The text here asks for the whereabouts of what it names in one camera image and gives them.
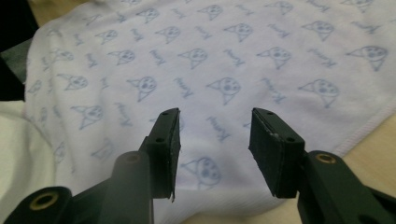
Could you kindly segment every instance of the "cartoon animal print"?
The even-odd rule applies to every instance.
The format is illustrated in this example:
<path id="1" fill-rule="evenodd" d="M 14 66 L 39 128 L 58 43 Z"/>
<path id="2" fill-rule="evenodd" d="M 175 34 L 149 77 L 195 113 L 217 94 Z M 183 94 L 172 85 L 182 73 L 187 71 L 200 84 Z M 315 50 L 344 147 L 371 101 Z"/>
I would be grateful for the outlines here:
<path id="1" fill-rule="evenodd" d="M 198 180 L 198 189 L 212 189 L 221 180 L 221 172 L 216 163 L 208 158 L 202 157 L 198 161 L 190 161 L 180 165 Z"/>
<path id="2" fill-rule="evenodd" d="M 95 35 L 95 36 L 101 37 L 102 38 L 102 45 L 104 45 L 108 41 L 111 41 L 111 40 L 115 39 L 117 37 L 117 35 L 118 35 L 117 31 L 109 30 L 109 31 L 102 32 L 102 33 L 100 33 L 98 35 Z"/>
<path id="3" fill-rule="evenodd" d="M 316 32 L 322 41 L 325 41 L 334 31 L 334 27 L 326 21 L 315 21 L 303 27 Z"/>
<path id="4" fill-rule="evenodd" d="M 83 20 L 87 22 L 87 23 L 85 23 L 85 25 L 89 26 L 91 23 L 93 23 L 94 21 L 96 21 L 98 18 L 101 18 L 101 17 L 102 17 L 102 15 L 96 14 L 96 15 L 84 18 Z"/>
<path id="5" fill-rule="evenodd" d="M 105 161 L 107 158 L 111 156 L 111 154 L 114 151 L 114 146 L 113 143 L 105 138 L 105 142 L 102 147 L 100 147 L 98 150 L 93 152 L 91 156 L 95 157 L 99 161 Z"/>
<path id="6" fill-rule="evenodd" d="M 227 105 L 241 90 L 239 83 L 232 77 L 225 77 L 207 85 L 207 87 L 221 92 L 224 105 Z"/>
<path id="7" fill-rule="evenodd" d="M 270 57 L 274 61 L 276 69 L 280 69 L 288 60 L 290 60 L 291 53 L 280 47 L 275 47 L 268 49 L 257 56 Z"/>
<path id="8" fill-rule="evenodd" d="M 142 79 L 127 80 L 139 91 L 137 102 L 141 102 L 157 88 L 157 82 L 153 77 L 143 77 Z"/>
<path id="9" fill-rule="evenodd" d="M 329 108 L 340 94 L 338 88 L 329 81 L 317 79 L 299 88 L 301 91 L 311 91 L 320 96 L 325 108 Z"/>
<path id="10" fill-rule="evenodd" d="M 207 53 L 203 49 L 192 49 L 185 53 L 179 54 L 179 57 L 183 57 L 190 60 L 191 69 L 201 64 L 207 59 Z"/>
<path id="11" fill-rule="evenodd" d="M 37 80 L 35 84 L 33 84 L 33 86 L 27 92 L 36 95 L 40 89 L 41 89 L 41 81 Z"/>
<path id="12" fill-rule="evenodd" d="M 275 2 L 273 4 L 267 5 L 266 7 L 278 7 L 282 15 L 286 15 L 293 10 L 293 5 L 284 1 Z"/>
<path id="13" fill-rule="evenodd" d="M 361 49 L 356 49 L 347 55 L 360 57 L 367 60 L 373 69 L 377 72 L 388 56 L 386 49 L 377 46 L 367 46 Z"/>
<path id="14" fill-rule="evenodd" d="M 72 106 L 71 109 L 82 115 L 82 122 L 79 129 L 82 130 L 93 125 L 103 117 L 103 109 L 99 105 L 95 106 Z"/>
<path id="15" fill-rule="evenodd" d="M 116 56 L 118 58 L 117 65 L 130 63 L 134 60 L 134 52 L 127 49 L 122 51 L 114 51 L 108 53 L 108 55 Z"/>
<path id="16" fill-rule="evenodd" d="M 211 21 L 213 21 L 213 19 L 215 19 L 219 14 L 221 14 L 222 11 L 223 11 L 222 8 L 218 5 L 212 5 L 210 7 L 206 7 L 201 10 L 198 10 L 198 12 L 207 13 Z"/>
<path id="17" fill-rule="evenodd" d="M 373 2 L 374 0 L 346 0 L 341 4 L 357 7 L 361 13 L 364 13 Z"/>
<path id="18" fill-rule="evenodd" d="M 58 74 L 58 77 L 62 77 L 69 82 L 66 89 L 64 89 L 65 91 L 76 91 L 88 86 L 88 80 L 85 77 L 74 77 L 67 74 Z"/>
<path id="19" fill-rule="evenodd" d="M 160 12 L 157 11 L 157 9 L 154 8 L 149 8 L 145 11 L 137 13 L 138 16 L 144 17 L 146 19 L 146 23 L 149 23 L 150 21 L 154 20 L 160 15 Z"/>
<path id="20" fill-rule="evenodd" d="M 237 34 L 239 42 L 244 41 L 248 36 L 253 34 L 253 28 L 245 23 L 239 23 L 237 25 L 230 26 L 224 30 Z"/>
<path id="21" fill-rule="evenodd" d="M 169 26 L 161 31 L 155 32 L 155 34 L 165 36 L 166 44 L 169 44 L 180 35 L 180 29 L 178 29 L 176 26 Z"/>
<path id="22" fill-rule="evenodd" d="M 61 161 L 64 160 L 64 154 L 65 154 L 65 146 L 64 142 L 62 142 L 54 151 L 53 155 L 55 156 L 55 162 L 57 164 L 61 163 Z"/>

